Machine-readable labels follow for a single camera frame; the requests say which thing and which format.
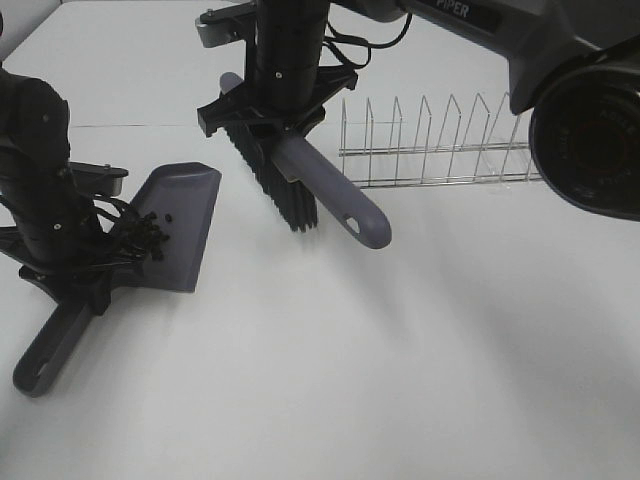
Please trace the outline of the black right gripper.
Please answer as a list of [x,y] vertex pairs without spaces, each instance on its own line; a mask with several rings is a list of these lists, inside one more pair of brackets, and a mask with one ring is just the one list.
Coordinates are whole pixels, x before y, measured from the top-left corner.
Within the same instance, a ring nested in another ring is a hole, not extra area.
[[245,127],[266,137],[295,131],[307,135],[326,115],[324,105],[344,89],[353,90],[358,74],[348,66],[321,66],[315,77],[244,80],[233,72],[220,78],[220,95],[197,109],[198,125],[210,137],[219,129]]

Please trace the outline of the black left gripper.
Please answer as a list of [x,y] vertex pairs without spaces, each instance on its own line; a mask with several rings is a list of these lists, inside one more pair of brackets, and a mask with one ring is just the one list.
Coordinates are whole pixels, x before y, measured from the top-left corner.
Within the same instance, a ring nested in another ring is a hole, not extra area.
[[113,290],[137,286],[145,279],[145,257],[129,239],[137,220],[120,219],[108,232],[97,224],[81,233],[7,226],[1,229],[1,252],[21,265],[22,279],[55,301],[77,302],[102,315]]

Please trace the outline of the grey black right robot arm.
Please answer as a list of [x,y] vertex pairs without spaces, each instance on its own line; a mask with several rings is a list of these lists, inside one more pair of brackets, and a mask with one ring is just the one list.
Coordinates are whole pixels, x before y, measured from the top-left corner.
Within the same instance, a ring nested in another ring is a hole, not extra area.
[[382,228],[384,214],[306,141],[325,103],[355,87],[367,55],[409,41],[408,80],[464,75],[482,59],[505,74],[508,106],[528,114],[534,169],[567,203],[639,217],[639,5],[635,1],[247,1],[202,14],[209,48],[242,42],[244,71],[202,106],[293,229],[323,204]]

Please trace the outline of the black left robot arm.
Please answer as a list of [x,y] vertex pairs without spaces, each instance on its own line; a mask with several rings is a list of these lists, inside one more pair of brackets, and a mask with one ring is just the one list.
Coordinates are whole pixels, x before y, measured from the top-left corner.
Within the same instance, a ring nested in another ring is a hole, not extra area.
[[68,102],[46,81],[1,72],[1,251],[61,303],[103,314],[116,271],[153,250],[152,215],[112,194],[125,171],[70,161]]

